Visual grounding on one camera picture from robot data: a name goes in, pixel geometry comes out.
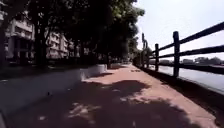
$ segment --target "metal railing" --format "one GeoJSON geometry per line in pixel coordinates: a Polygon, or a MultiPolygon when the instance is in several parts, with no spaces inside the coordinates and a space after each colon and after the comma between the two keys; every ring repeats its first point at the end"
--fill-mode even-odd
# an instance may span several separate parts
{"type": "Polygon", "coordinates": [[[212,26],[210,28],[207,28],[201,32],[198,32],[194,35],[191,35],[187,38],[184,38],[182,40],[179,40],[179,33],[175,31],[173,33],[173,39],[174,42],[171,44],[168,44],[164,47],[159,48],[159,44],[155,44],[155,51],[152,51],[152,54],[155,56],[149,57],[147,59],[155,59],[155,71],[158,72],[159,66],[170,66],[174,67],[173,69],[173,76],[178,77],[179,76],[179,68],[184,68],[184,69],[192,69],[192,70],[199,70],[199,71],[205,71],[205,72],[211,72],[211,73],[216,73],[216,74],[224,74],[224,67],[216,67],[216,66],[202,66],[202,65],[190,65],[190,64],[180,64],[180,57],[182,56],[189,56],[189,55],[198,55],[198,54],[209,54],[209,53],[221,53],[224,52],[224,45],[220,46],[214,46],[214,47],[206,47],[206,48],[201,48],[201,49],[194,49],[194,50],[188,50],[184,52],[180,52],[180,45],[199,39],[204,36],[208,36],[210,34],[219,32],[221,30],[224,30],[224,22],[217,24],[215,26],[212,26]],[[159,52],[168,48],[174,47],[174,53],[173,54],[166,54],[159,56],[159,52]],[[162,64],[159,63],[159,59],[161,58],[167,58],[167,57],[174,57],[174,63],[173,64],[162,64]]]}

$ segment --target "distant building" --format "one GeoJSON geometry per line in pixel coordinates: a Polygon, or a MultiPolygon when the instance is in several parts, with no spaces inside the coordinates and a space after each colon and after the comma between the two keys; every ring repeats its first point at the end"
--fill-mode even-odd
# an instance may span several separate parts
{"type": "Polygon", "coordinates": [[[170,60],[160,60],[159,63],[161,63],[161,64],[170,64],[170,60]]]}
{"type": "MultiPolygon", "coordinates": [[[[0,24],[3,21],[6,6],[0,1],[0,24]]],[[[34,25],[27,20],[12,20],[7,31],[5,42],[7,58],[33,58],[34,57],[34,25]]],[[[68,56],[68,41],[62,34],[51,33],[48,39],[50,48],[47,50],[48,58],[64,58],[68,56]]]]}

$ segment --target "river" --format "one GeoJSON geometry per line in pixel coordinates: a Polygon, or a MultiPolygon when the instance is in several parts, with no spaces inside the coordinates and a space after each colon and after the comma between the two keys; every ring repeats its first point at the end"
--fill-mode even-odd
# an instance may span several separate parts
{"type": "MultiPolygon", "coordinates": [[[[159,72],[173,74],[172,67],[159,66],[159,72]]],[[[189,69],[180,69],[179,76],[200,83],[201,86],[224,95],[224,75],[201,72],[189,69]]]]}

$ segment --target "sidewalk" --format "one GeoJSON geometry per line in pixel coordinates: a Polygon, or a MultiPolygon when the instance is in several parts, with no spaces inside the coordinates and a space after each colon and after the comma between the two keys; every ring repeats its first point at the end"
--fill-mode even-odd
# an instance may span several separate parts
{"type": "Polygon", "coordinates": [[[120,66],[9,117],[10,128],[216,128],[216,117],[134,66],[120,66]]]}

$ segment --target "low wall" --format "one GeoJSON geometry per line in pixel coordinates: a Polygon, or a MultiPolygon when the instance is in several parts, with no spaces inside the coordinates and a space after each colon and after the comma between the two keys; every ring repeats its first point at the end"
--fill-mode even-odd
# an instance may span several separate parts
{"type": "Polygon", "coordinates": [[[10,79],[0,82],[0,109],[4,114],[25,107],[49,93],[57,93],[82,80],[106,72],[106,65],[96,65],[87,69],[74,69],[39,76],[10,79]]]}

